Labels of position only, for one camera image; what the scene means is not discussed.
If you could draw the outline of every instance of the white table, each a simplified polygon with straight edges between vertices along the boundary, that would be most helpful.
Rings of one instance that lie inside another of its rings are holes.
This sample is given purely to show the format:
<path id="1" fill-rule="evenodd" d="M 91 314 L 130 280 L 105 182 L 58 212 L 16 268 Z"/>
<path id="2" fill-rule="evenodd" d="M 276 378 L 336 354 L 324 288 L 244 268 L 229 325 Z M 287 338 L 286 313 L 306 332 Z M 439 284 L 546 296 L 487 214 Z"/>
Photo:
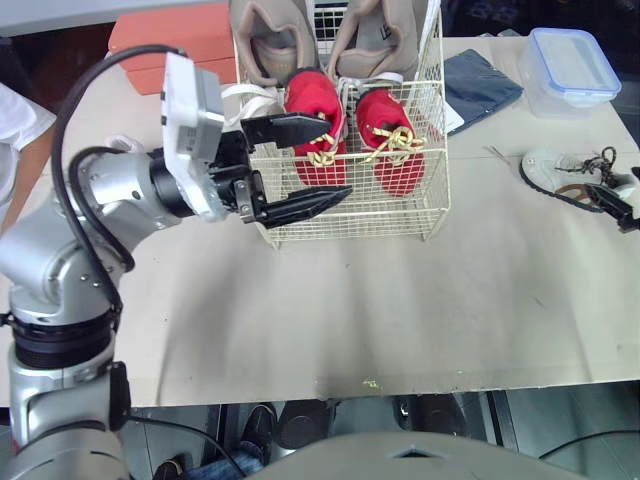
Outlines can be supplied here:
<path id="1" fill-rule="evenodd" d="M 447 39 L 445 55 L 474 48 L 519 81 L 523 41 Z M 114 69 L 80 104 L 66 155 L 115 133 L 156 147 L 159 112 L 156 96 L 138 96 Z M 517 173 L 520 155 L 542 145 L 585 158 L 614 145 L 619 169 L 640 165 L 610 105 L 587 120 L 546 121 L 522 98 L 450 139 L 452 209 L 429 242 L 303 242 L 274 251 L 238 218 L 215 225 L 191 218 L 150 237 L 121 283 L 117 357 L 127 362 L 133 403 L 638 378 L 640 234 L 622 235 L 610 217 L 527 187 Z M 47 171 L 27 210 L 50 185 Z M 3 279 L 5 308 L 7 287 Z M 9 332 L 0 335 L 4 354 Z"/>

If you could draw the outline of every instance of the orange box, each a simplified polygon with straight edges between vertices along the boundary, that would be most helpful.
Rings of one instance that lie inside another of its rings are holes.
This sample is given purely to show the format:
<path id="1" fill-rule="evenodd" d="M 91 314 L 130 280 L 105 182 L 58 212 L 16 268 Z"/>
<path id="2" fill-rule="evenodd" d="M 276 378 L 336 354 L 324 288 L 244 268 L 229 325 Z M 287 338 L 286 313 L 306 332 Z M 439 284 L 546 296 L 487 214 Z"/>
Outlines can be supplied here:
<path id="1" fill-rule="evenodd" d="M 121 15 L 109 37 L 109 51 L 149 43 L 182 48 L 197 67 L 217 73 L 221 83 L 237 81 L 226 2 Z M 121 63 L 131 84 L 143 95 L 160 93 L 164 64 L 163 54 L 140 55 Z"/>

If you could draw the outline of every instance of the floor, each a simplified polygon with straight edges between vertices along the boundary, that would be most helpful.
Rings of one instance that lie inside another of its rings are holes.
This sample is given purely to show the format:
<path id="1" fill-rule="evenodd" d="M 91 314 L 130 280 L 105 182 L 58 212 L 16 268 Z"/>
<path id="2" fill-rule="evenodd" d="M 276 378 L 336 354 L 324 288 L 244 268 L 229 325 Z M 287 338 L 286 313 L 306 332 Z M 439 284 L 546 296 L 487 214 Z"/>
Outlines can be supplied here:
<path id="1" fill-rule="evenodd" d="M 638 382 L 524 389 L 502 393 L 508 403 L 506 447 L 538 457 L 556 446 L 591 433 L 616 429 L 640 429 Z M 485 393 L 456 394 L 467 420 L 469 436 L 496 444 L 495 422 Z M 278 413 L 284 402 L 274 404 Z M 183 423 L 224 438 L 232 446 L 240 438 L 253 404 L 135 409 L 135 415 Z M 509 426 L 515 441 L 508 443 Z M 355 398 L 336 407 L 330 435 L 356 432 L 400 431 L 392 399 Z M 131 473 L 138 480 L 151 479 L 165 459 L 181 454 L 193 468 L 216 458 L 211 447 L 192 435 L 156 426 L 129 423 L 120 433 Z M 0 427 L 0 467 L 11 456 L 10 434 Z M 274 448 L 272 461 L 290 451 Z M 612 435 L 588 440 L 558 452 L 547 460 L 564 469 L 597 480 L 640 479 L 640 436 Z"/>
<path id="2" fill-rule="evenodd" d="M 515 390 L 507 393 L 520 452 L 538 457 L 573 438 L 640 429 L 638 382 Z M 640 479 L 640 436 L 588 440 L 549 463 L 602 480 Z"/>

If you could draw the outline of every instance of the jeans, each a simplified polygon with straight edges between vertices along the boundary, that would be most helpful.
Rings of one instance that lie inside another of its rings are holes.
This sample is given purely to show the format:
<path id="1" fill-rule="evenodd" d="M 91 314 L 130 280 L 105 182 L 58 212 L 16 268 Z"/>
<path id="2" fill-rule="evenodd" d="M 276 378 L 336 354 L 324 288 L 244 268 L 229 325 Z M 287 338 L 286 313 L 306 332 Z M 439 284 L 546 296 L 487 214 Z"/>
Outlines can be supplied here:
<path id="1" fill-rule="evenodd" d="M 259 472 L 264 465 L 261 450 L 251 442 L 240 442 L 238 449 L 231 453 L 231 458 L 247 475 Z M 240 476 L 228 460 L 222 459 L 185 472 L 180 480 L 240 480 Z"/>

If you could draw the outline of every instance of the gold shoelace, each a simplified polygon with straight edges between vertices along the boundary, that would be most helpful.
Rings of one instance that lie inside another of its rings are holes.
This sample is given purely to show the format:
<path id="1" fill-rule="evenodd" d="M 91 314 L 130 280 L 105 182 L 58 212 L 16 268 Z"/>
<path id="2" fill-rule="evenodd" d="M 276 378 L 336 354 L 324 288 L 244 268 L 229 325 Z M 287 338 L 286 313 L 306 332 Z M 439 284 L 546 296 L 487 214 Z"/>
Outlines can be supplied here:
<path id="1" fill-rule="evenodd" d="M 372 162 L 385 149 L 390 152 L 405 152 L 405 155 L 386 157 L 394 167 L 397 167 L 406 162 L 412 154 L 418 152 L 427 143 L 426 138 L 416 138 L 413 131 L 408 127 L 397 127 L 393 132 L 382 128 L 372 128 L 371 130 L 374 135 L 387 138 L 364 160 L 364 163 Z"/>
<path id="2" fill-rule="evenodd" d="M 327 116 L 325 115 L 324 112 L 320 112 L 318 114 L 318 117 L 321 120 L 327 119 Z M 327 142 L 332 147 L 336 143 L 336 139 L 333 138 L 328 133 L 325 133 L 324 135 L 311 140 L 309 143 L 313 145 L 314 143 L 323 142 L 323 141 Z M 336 151 L 334 149 L 328 152 L 307 152 L 307 158 L 309 159 L 309 162 L 311 162 L 311 165 L 313 165 L 316 168 L 328 167 L 330 165 L 333 165 L 333 163 L 336 161 L 335 157 L 336 157 Z"/>

